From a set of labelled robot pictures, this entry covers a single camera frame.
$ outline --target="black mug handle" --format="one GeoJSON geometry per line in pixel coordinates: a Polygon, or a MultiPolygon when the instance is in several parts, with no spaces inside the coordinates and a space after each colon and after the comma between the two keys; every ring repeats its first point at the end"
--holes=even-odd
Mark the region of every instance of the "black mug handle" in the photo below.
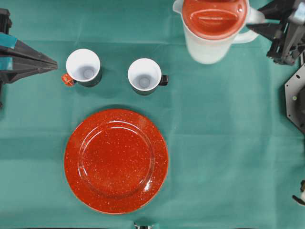
{"type": "Polygon", "coordinates": [[[168,84],[168,75],[162,75],[159,85],[166,86],[168,84]]]}

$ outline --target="mug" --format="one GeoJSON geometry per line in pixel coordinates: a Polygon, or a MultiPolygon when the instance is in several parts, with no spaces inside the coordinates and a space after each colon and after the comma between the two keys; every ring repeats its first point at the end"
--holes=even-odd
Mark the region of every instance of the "mug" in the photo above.
{"type": "Polygon", "coordinates": [[[101,78],[101,62],[97,54],[89,49],[78,49],[70,54],[66,62],[67,73],[61,79],[68,87],[76,83],[85,87],[97,85],[101,78]]]}
{"type": "Polygon", "coordinates": [[[168,76],[162,75],[159,65],[147,58],[134,61],[127,74],[129,83],[141,95],[152,93],[158,85],[166,86],[168,84],[168,76]]]}

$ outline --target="red pitcher lid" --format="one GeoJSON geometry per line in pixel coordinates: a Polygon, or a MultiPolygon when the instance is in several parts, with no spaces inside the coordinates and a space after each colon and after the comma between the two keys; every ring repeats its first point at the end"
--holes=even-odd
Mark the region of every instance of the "red pitcher lid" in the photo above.
{"type": "Polygon", "coordinates": [[[247,16],[246,0],[184,0],[183,20],[197,36],[220,40],[237,32],[247,16]]]}

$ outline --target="green table surface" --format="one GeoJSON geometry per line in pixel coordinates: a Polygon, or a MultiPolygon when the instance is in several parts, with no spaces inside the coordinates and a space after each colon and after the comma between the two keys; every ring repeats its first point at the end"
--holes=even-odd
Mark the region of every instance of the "green table surface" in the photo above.
{"type": "MultiPolygon", "coordinates": [[[[251,0],[259,8],[269,0],[251,0]]],[[[266,58],[259,37],[233,45],[219,63],[187,52],[173,0],[4,0],[11,35],[58,61],[57,71],[5,85],[0,111],[0,228],[91,227],[303,229],[299,195],[304,137],[285,116],[283,84],[298,66],[266,58]],[[94,88],[61,82],[79,48],[96,52],[103,77],[94,88]],[[156,60],[170,76],[149,96],[129,86],[138,58],[156,60]],[[107,215],[82,204],[63,170],[76,126],[109,107],[135,110],[162,132],[168,176],[142,209],[107,215]]]]}

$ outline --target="red plate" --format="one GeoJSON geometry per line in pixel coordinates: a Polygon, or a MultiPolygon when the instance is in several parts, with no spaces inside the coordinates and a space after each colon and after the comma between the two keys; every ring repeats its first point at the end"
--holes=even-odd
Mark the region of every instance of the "red plate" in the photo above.
{"type": "Polygon", "coordinates": [[[161,188],[167,173],[166,143],[146,117],[125,109],[91,115],[67,143],[64,168],[74,194],[110,214],[135,211],[161,188]]]}

